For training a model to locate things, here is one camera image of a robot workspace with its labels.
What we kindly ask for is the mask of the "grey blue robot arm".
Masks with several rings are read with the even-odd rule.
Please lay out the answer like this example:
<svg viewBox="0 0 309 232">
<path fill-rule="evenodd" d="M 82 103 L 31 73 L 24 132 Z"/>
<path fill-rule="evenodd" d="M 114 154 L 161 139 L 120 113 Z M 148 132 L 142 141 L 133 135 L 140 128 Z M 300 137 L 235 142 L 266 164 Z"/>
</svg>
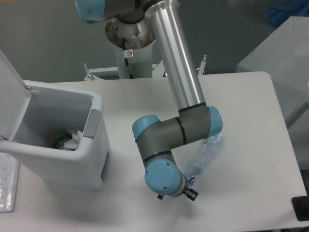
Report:
<svg viewBox="0 0 309 232">
<path fill-rule="evenodd" d="M 198 193 L 177 167 L 172 150 L 219 134 L 222 117 L 207 106 L 193 65 L 177 8 L 177 0 L 77 0 L 81 21 L 91 25 L 107 21 L 105 33 L 114 46 L 119 75 L 124 79 L 152 73 L 150 57 L 157 42 L 179 115 L 165 121 L 143 116 L 132 126 L 145 167 L 148 187 L 162 199 Z"/>
</svg>

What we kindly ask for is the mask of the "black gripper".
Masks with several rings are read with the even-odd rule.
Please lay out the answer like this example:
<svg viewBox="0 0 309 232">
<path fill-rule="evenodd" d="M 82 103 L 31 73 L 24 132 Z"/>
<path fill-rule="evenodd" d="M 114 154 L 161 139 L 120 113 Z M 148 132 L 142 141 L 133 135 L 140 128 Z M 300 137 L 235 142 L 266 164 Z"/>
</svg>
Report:
<svg viewBox="0 0 309 232">
<path fill-rule="evenodd" d="M 175 197 L 178 197 L 181 195 L 186 195 L 187 198 L 194 201 L 198 196 L 198 192 L 193 190 L 192 188 L 188 188 L 187 185 L 184 185 L 183 189 L 175 194 Z M 162 200 L 164 198 L 164 195 L 158 194 L 157 198 Z"/>
</svg>

